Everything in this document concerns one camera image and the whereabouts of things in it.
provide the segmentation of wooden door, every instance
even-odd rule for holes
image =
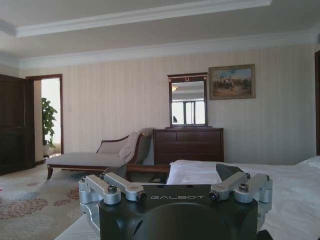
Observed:
[[[320,51],[315,53],[315,123],[316,154],[320,155]]]
[[[0,74],[0,175],[34,166],[34,83]]]

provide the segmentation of chaise lounge cushion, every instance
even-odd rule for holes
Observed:
[[[46,160],[49,165],[120,167],[125,164],[117,153],[71,152]]]

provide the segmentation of wall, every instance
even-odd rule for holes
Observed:
[[[93,152],[103,139],[169,125],[167,75],[255,64],[256,98],[208,100],[208,124],[224,128],[226,162],[295,164],[316,154],[313,54],[314,46],[299,45],[21,70],[20,75],[63,74],[65,152]]]
[[[19,77],[19,69],[0,64],[0,74]]]

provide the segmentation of painting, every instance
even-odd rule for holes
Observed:
[[[210,100],[256,97],[255,65],[209,68]]]

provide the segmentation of silver bracket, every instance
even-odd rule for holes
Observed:
[[[227,200],[230,192],[238,187],[239,184],[247,181],[247,174],[244,172],[236,172],[221,183],[211,185],[210,196],[215,200]]]
[[[268,175],[257,174],[247,181],[244,172],[237,172],[221,183],[211,185],[209,196],[213,200],[227,200],[230,192],[234,191],[234,198],[239,203],[258,202],[257,231],[266,219],[266,213],[272,208],[273,181]]]
[[[88,175],[78,182],[81,209],[98,234],[100,234],[98,204],[101,200],[107,205],[118,204],[121,201],[121,192],[129,201],[139,202],[147,198],[143,186],[131,183],[113,172],[103,174],[101,177],[103,180],[95,175]]]

